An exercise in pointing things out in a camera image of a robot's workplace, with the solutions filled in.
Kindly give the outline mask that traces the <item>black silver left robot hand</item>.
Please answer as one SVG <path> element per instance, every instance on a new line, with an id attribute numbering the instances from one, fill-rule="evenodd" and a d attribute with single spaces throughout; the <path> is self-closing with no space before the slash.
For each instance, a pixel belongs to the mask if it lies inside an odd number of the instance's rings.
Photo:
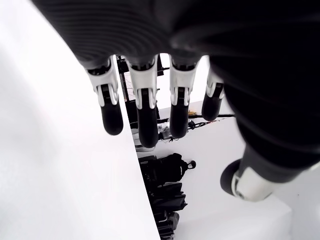
<path id="1" fill-rule="evenodd" d="M 131 75 L 140 142 L 157 133 L 157 59 L 170 57 L 170 132 L 182 138 L 201 57 L 210 68 L 202 117 L 226 98 L 246 146 L 221 188 L 258 202 L 320 163 L 317 0 L 36 0 L 86 70 L 104 129 L 123 129 L 114 55 Z"/>

